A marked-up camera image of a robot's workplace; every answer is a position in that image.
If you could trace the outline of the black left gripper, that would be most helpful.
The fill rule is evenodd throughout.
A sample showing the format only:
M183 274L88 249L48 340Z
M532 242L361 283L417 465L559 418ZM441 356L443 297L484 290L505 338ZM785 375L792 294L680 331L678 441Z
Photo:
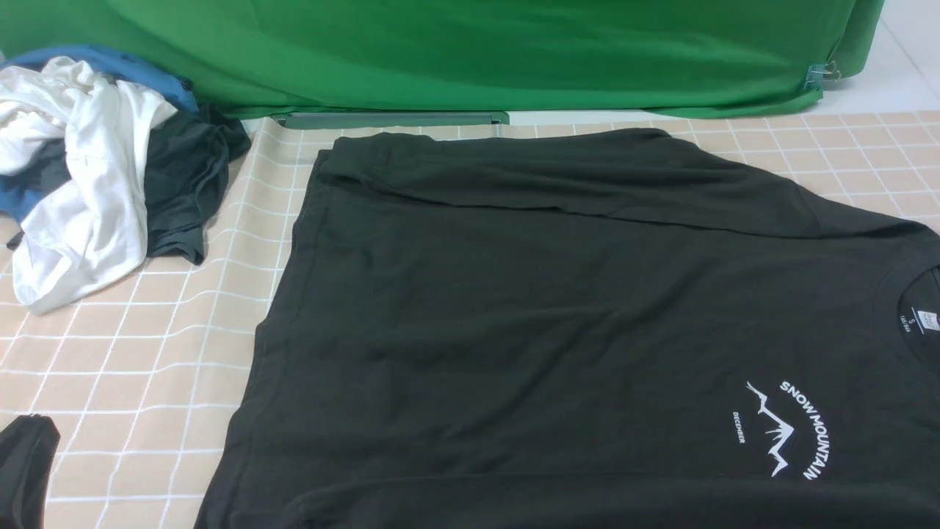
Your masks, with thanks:
M60 434L40 414L16 417L1 432L1 527L43 528L51 465Z

